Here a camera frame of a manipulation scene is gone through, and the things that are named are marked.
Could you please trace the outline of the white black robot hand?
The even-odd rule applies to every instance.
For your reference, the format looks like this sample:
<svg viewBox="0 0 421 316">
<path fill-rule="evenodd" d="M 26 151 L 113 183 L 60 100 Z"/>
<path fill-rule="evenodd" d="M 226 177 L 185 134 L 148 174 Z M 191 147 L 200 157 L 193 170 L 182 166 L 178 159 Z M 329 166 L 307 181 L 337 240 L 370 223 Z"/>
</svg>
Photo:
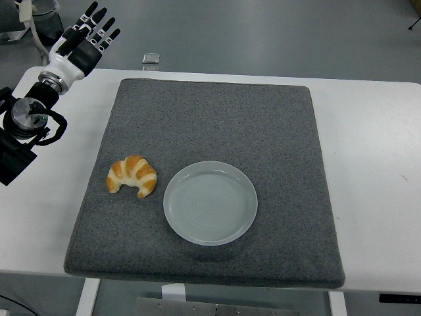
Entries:
<svg viewBox="0 0 421 316">
<path fill-rule="evenodd" d="M 107 9 L 98 9 L 94 1 L 84 14 L 56 41 L 49 52 L 49 63 L 40 72 L 38 80 L 58 94 L 65 94 L 76 81 L 87 77 L 101 60 L 103 53 L 120 34 L 112 28 L 115 18 L 104 25 Z"/>
</svg>

